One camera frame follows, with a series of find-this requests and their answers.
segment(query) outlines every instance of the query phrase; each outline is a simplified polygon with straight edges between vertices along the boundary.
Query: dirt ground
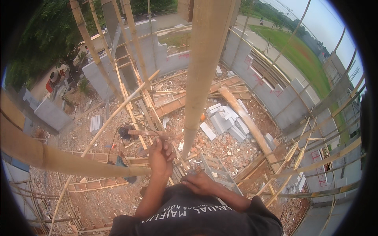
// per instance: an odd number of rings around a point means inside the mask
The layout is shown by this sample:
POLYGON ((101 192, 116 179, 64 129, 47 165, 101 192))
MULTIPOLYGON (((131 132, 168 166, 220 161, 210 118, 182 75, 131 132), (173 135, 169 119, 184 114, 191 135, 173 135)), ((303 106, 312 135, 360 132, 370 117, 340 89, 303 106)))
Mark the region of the dirt ground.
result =
MULTIPOLYGON (((221 64, 222 76, 214 77, 214 81, 218 81, 226 78, 227 70, 221 64)), ((160 85, 153 86, 153 89, 159 91, 166 90, 185 90, 186 89, 187 74, 177 76, 170 81, 164 81, 160 85)), ((101 115, 105 122, 107 118, 107 112, 105 105, 98 106, 101 103, 101 99, 97 93, 91 88, 89 95, 84 95, 78 89, 73 89, 65 94, 67 100, 71 103, 70 116, 74 118, 74 122, 65 127, 58 136, 50 136, 47 140, 47 144, 56 147, 61 150, 70 151, 84 151, 93 139, 89 131, 90 119, 93 116, 101 115), (91 108, 95 108, 89 114, 83 116, 85 111, 91 108)), ((211 98, 206 101, 205 109, 214 104, 221 103, 226 105, 227 102, 221 98, 211 98)), ((267 116, 264 107, 261 107, 259 103, 252 97, 249 100, 243 99, 244 105, 247 107, 248 114, 250 114, 257 127, 265 135, 270 133, 273 137, 280 135, 280 130, 267 116)), ((109 103, 109 112, 112 114, 119 106, 118 101, 112 101, 109 103)), ((145 119, 141 109, 137 102, 133 103, 133 114, 140 122, 148 127, 147 120, 145 119)), ((183 122, 184 122, 185 108, 180 108, 174 112, 166 115, 170 120, 167 122, 166 131, 174 131, 176 134, 183 134, 183 122)), ((129 114, 122 110, 113 119, 112 123, 104 130, 103 134, 98 138, 95 144, 89 150, 94 153, 117 153, 122 151, 126 157, 135 157, 138 150, 141 148, 141 142, 139 139, 131 141, 124 141, 120 139, 118 134, 118 128, 127 122, 131 122, 129 114), (130 147, 125 147, 131 142, 135 142, 130 147), (108 145, 116 144, 115 148, 109 148, 108 145)), ((205 122, 214 133, 216 133, 212 123, 209 119, 205 119, 205 122)), ((172 144, 178 148, 181 139, 174 140, 172 144)), ((144 138, 147 146, 151 145, 148 138, 144 138)), ((287 152, 287 149, 280 150, 276 153, 276 157, 280 160, 287 152)), ((257 142, 253 138, 247 138, 244 142, 239 143, 228 132, 223 134, 217 134, 217 137, 210 141, 205 133, 199 128, 195 142, 192 146, 191 153, 204 153, 210 157, 217 157, 222 160, 225 167, 229 170, 233 177, 246 167, 253 159, 255 159, 260 153, 261 149, 257 142)), ((199 157, 195 157, 190 163, 200 161, 199 157)), ((196 170, 203 169, 202 163, 192 164, 191 167, 196 170)), ((263 170, 257 171, 255 174, 261 176, 262 174, 272 174, 273 171, 266 167, 263 170)), ((50 171, 41 170, 38 168, 30 169, 32 181, 34 183, 34 190, 40 193, 59 195, 64 186, 68 175, 58 174, 50 171)), ((95 178, 87 176, 74 176, 71 183, 78 183, 83 178, 87 181, 95 180, 95 178)), ((98 224, 104 224, 111 222, 115 216, 120 214, 133 215, 137 206, 139 205, 142 197, 140 190, 148 185, 147 178, 142 177, 135 184, 127 184, 117 186, 113 188, 105 188, 101 190, 87 191, 87 192, 69 192, 71 207, 77 214, 82 227, 90 227, 98 224)), ((242 184, 241 190, 258 191, 261 186, 261 182, 254 184, 242 184)), ((273 182, 275 190, 279 188, 273 182)), ((270 196, 262 196, 263 201, 267 201, 270 196)), ((42 203, 38 200, 39 210, 44 215, 45 219, 50 219, 54 213, 56 200, 45 200, 46 203, 42 203)), ((305 214, 309 202, 306 199, 288 199, 286 203, 282 203, 281 200, 275 201, 268 208, 281 219, 287 235, 290 235, 295 227, 298 225, 302 216, 305 214)), ((57 219, 70 218, 71 213, 66 204, 61 204, 58 211, 57 219)), ((56 234, 73 233, 71 225, 73 221, 59 222, 55 224, 54 232, 56 234)), ((107 233, 108 231, 98 231, 95 234, 107 233)))

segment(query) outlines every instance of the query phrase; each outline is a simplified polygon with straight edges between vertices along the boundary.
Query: aluminum ladder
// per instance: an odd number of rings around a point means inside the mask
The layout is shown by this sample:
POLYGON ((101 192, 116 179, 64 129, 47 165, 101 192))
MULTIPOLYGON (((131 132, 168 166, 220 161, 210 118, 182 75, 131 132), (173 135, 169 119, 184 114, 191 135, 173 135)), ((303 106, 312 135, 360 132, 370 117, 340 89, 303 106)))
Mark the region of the aluminum ladder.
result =
POLYGON ((242 191, 240 191, 239 187, 231 177, 229 171, 225 168, 225 166, 222 164, 222 161, 218 158, 212 158, 209 156, 205 156, 202 153, 200 154, 201 160, 203 162, 203 165, 205 166, 205 172, 206 174, 215 182, 218 182, 220 184, 223 184, 231 191, 234 191, 235 193, 242 195, 242 191), (223 175, 227 180, 219 179, 213 175, 213 173, 217 173, 220 175, 223 175))

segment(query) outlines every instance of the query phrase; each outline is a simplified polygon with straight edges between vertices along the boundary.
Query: utility pole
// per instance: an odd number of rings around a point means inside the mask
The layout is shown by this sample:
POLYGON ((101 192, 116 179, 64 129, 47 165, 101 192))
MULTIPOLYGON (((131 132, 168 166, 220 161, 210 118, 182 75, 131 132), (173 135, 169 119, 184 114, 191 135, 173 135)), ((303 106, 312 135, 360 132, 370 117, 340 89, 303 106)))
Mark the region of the utility pole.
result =
POLYGON ((288 10, 288 11, 287 11, 287 14, 286 14, 285 18, 284 18, 283 21, 282 21, 281 27, 282 27, 282 25, 285 23, 285 20, 286 20, 286 17, 288 16, 288 14, 292 11, 290 8, 288 8, 287 10, 288 10))

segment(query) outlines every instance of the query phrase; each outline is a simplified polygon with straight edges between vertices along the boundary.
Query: tree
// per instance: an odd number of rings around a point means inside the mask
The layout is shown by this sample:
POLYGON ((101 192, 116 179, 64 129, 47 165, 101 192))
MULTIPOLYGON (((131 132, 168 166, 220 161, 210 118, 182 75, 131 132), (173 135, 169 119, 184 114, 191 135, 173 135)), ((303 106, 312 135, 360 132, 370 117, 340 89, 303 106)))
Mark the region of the tree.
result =
MULTIPOLYGON (((100 24, 105 25, 100 0, 94 0, 100 24)), ((89 4, 82 12, 90 35, 97 29, 89 4)), ((26 26, 15 54, 7 66, 6 84, 19 90, 29 88, 52 66, 68 65, 76 80, 73 60, 83 39, 67 0, 44 0, 26 26)))
MULTIPOLYGON (((173 0, 151 0, 151 12, 165 10, 172 6, 173 3, 173 0)), ((130 4, 134 15, 139 13, 148 13, 146 0, 130 0, 130 4)))

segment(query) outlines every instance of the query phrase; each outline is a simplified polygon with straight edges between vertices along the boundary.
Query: person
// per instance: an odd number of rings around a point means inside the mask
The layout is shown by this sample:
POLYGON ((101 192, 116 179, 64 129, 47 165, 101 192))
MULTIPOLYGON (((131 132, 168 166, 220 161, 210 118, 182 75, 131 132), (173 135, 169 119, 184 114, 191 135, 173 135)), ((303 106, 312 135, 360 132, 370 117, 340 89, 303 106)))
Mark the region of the person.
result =
POLYGON ((113 219, 109 236, 120 235, 283 235, 280 220, 258 196, 252 200, 200 172, 166 188, 176 157, 166 138, 149 150, 151 179, 134 216, 113 219), (217 199, 226 203, 222 205, 217 199))

